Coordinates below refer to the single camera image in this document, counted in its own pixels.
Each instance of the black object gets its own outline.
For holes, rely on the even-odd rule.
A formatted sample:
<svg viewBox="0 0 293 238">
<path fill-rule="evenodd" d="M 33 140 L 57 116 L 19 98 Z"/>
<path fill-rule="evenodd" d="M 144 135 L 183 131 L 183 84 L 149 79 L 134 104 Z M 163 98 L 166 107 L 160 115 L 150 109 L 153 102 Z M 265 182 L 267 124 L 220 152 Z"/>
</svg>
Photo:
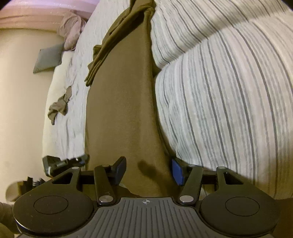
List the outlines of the black object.
<svg viewBox="0 0 293 238">
<path fill-rule="evenodd" d="M 32 189 L 40 186 L 41 184 L 45 183 L 46 181 L 40 178 L 38 181 L 34 182 L 33 178 L 28 177 L 26 181 L 23 181 L 22 186 L 20 186 L 21 195 L 31 191 Z"/>
<path fill-rule="evenodd" d="M 65 159 L 62 161 L 58 157 L 47 155 L 43 158 L 43 165 L 46 176 L 55 177 L 71 167 L 82 167 L 86 165 L 88 160 L 89 155 L 87 154 L 77 158 Z"/>
<path fill-rule="evenodd" d="M 174 158 L 172 173 L 182 185 L 176 199 L 120 198 L 113 186 L 125 170 L 124 157 L 94 171 L 71 168 L 23 195 L 13 208 L 21 237 L 273 237 L 275 200 L 230 169 L 204 171 Z M 216 191 L 199 201 L 202 184 Z"/>
</svg>

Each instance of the gray pillow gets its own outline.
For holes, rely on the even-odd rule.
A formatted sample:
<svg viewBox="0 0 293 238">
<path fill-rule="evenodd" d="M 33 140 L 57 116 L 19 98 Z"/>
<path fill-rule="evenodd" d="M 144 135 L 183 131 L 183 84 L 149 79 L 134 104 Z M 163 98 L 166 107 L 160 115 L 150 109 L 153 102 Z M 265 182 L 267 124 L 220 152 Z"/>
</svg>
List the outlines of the gray pillow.
<svg viewBox="0 0 293 238">
<path fill-rule="evenodd" d="M 34 74 L 42 70 L 56 67 L 62 62 L 64 43 L 41 49 L 34 68 Z"/>
</svg>

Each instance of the black clamp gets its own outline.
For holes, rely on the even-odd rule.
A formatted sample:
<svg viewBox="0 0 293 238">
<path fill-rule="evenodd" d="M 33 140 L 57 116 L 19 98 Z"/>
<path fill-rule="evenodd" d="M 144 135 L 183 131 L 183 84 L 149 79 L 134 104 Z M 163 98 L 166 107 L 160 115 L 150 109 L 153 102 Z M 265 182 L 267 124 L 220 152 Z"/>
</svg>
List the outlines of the black clamp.
<svg viewBox="0 0 293 238">
<path fill-rule="evenodd" d="M 94 179 L 96 199 L 99 205 L 112 205 L 116 202 L 116 196 L 112 186 L 119 185 L 125 171 L 125 157 L 120 157 L 112 166 L 103 164 L 95 167 Z"/>
<path fill-rule="evenodd" d="M 82 167 L 86 165 L 88 160 L 89 155 L 87 154 L 84 154 L 77 158 L 65 160 L 47 155 L 43 158 L 43 165 L 46 176 L 53 178 L 72 167 Z"/>
</svg>

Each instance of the white bedding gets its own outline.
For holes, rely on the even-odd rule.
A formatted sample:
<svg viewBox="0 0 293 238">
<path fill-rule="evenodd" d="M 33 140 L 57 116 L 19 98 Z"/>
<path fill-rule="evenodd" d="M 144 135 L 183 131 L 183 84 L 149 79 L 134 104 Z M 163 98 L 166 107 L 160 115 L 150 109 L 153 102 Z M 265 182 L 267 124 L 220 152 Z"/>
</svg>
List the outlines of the white bedding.
<svg viewBox="0 0 293 238">
<path fill-rule="evenodd" d="M 189 163 L 237 170 L 275 198 L 292 197 L 292 11 L 280 0 L 156 3 L 152 51 L 163 68 L 156 94 L 171 149 Z M 62 159 L 84 153 L 84 79 L 92 48 L 128 5 L 129 0 L 101 0 L 78 40 L 66 77 L 73 93 L 68 114 L 55 123 Z"/>
<path fill-rule="evenodd" d="M 42 157 L 46 155 L 58 156 L 58 149 L 56 148 L 57 128 L 51 124 L 48 118 L 49 107 L 53 102 L 65 93 L 66 91 L 66 71 L 71 64 L 74 51 L 65 51 L 62 55 L 62 63 L 55 67 L 52 82 L 48 91 L 46 107 L 45 107 L 45 121 L 43 129 L 42 141 Z"/>
</svg>

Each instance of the brown cloth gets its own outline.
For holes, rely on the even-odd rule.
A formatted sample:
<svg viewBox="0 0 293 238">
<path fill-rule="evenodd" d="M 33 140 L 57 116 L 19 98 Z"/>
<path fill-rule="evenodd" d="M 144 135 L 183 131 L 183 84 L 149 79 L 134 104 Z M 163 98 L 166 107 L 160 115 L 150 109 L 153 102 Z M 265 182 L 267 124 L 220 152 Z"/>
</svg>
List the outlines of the brown cloth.
<svg viewBox="0 0 293 238">
<path fill-rule="evenodd" d="M 64 50 L 75 50 L 77 40 L 84 30 L 86 21 L 74 12 L 65 13 L 57 34 L 65 39 Z"/>
<path fill-rule="evenodd" d="M 58 101 L 53 103 L 49 107 L 48 118 L 51 120 L 52 125 L 55 124 L 55 118 L 58 112 L 60 112 L 62 115 L 66 115 L 68 111 L 67 103 L 71 95 L 72 95 L 72 90 L 71 90 L 71 86 L 69 86 L 66 89 L 66 93 L 62 97 L 58 98 Z"/>
<path fill-rule="evenodd" d="M 0 203 L 0 223 L 6 226 L 11 232 L 14 234 L 19 234 L 19 231 L 16 226 L 16 221 L 12 214 L 12 205 L 6 203 Z M 0 227 L 0 237 L 2 232 L 4 233 L 5 230 Z"/>
<path fill-rule="evenodd" d="M 127 159 L 122 182 L 131 193 L 172 196 L 178 187 L 156 124 L 150 19 L 153 0 L 131 1 L 94 49 L 86 84 L 88 169 Z"/>
</svg>

